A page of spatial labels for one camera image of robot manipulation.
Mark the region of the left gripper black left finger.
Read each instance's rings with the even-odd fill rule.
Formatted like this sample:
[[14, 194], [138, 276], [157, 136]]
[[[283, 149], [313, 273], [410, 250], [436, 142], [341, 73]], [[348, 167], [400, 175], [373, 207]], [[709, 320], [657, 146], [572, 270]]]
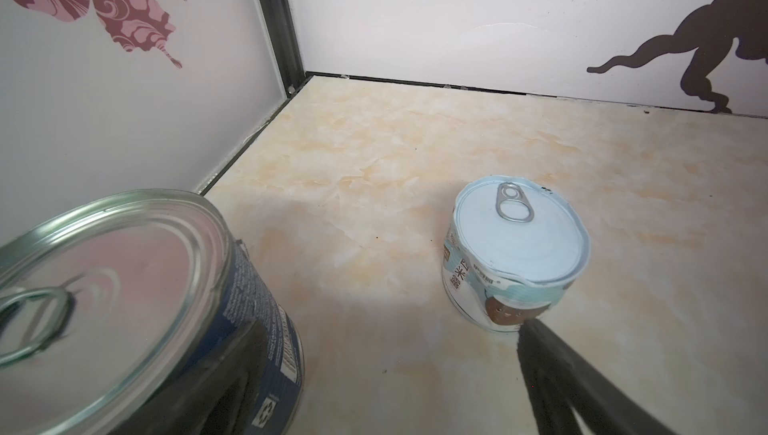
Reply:
[[241, 326], [111, 432], [243, 434], [266, 366], [266, 347], [262, 324]]

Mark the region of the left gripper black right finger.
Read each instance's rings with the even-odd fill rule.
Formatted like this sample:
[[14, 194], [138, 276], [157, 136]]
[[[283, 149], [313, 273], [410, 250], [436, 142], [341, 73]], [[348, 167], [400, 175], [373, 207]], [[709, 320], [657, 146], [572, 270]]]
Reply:
[[540, 434], [670, 434], [542, 321], [519, 329], [518, 359]]

